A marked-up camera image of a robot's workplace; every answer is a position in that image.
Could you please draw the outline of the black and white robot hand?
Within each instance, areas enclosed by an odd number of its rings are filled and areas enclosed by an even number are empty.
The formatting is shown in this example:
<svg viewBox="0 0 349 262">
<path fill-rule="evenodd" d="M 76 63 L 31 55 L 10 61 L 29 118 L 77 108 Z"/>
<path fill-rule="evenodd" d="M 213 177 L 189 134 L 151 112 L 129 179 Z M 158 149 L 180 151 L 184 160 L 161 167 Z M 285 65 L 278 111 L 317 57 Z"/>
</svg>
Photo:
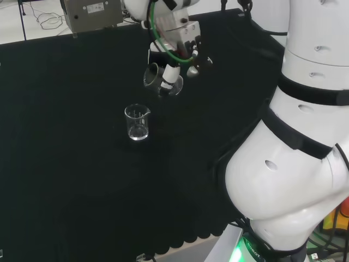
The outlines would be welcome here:
<svg viewBox="0 0 349 262">
<path fill-rule="evenodd" d="M 182 69 L 192 78 L 212 66 L 213 61 L 202 45 L 197 21 L 174 30 L 165 30 L 164 26 L 156 26 L 156 29 L 155 41 L 148 50 L 143 84 L 161 97 L 176 96 L 184 84 Z"/>
</svg>

